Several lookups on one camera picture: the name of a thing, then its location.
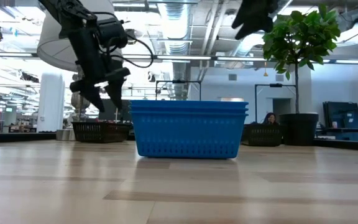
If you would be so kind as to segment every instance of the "doorway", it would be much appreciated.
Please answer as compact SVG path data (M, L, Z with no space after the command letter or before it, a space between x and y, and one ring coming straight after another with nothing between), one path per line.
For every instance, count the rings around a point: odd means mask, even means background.
M281 114L291 113L291 99L273 99L273 113L277 122L280 122Z

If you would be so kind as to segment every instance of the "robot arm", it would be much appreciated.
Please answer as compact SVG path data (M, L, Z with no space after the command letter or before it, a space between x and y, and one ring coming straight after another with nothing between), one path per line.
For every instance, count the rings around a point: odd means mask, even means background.
M110 53L128 43L127 34L114 14L98 21L95 13L87 10L79 0L39 0L62 26L59 38L68 38L77 57L76 64L84 72L82 80L71 83L72 92L80 95L104 111L99 88L95 84L108 82L105 87L113 103L122 108L121 88L124 77L130 74L122 62L111 60Z
M269 17L269 13L273 13L277 9L278 0L242 0L231 26L236 29L242 25L235 37L236 40L260 30L271 32L273 19Z

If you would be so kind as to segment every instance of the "black hair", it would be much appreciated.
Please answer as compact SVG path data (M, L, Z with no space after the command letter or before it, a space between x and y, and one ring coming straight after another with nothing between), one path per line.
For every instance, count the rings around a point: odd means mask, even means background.
M263 124L271 124L271 123L269 122L269 117L270 117L271 115L273 115L274 118L277 118L275 113L273 113L273 112L267 113L267 114L266 114L266 117L265 117L265 119L264 119Z

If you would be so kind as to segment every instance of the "potted plant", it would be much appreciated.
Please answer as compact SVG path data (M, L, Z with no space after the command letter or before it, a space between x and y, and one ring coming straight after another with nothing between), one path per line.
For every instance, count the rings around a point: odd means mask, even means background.
M336 48L334 41L340 35L336 12L328 12L324 4L319 5L318 12L292 11L290 16L278 16L273 30L264 35L264 58L276 62L277 73L285 73L289 80L290 67L295 67L296 114L280 116L285 144L312 145L318 114L299 112L298 69L307 65L314 70L313 63L322 65L323 57Z

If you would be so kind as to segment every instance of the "basket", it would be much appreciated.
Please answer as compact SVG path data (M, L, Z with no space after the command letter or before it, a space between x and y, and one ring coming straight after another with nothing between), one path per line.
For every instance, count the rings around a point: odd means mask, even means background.
M128 138L130 124L104 122L72 122L75 139L79 142L122 142Z
M279 146L282 137L280 125L247 124L244 125L242 143L248 146Z
M246 102L132 101L140 156L235 158Z

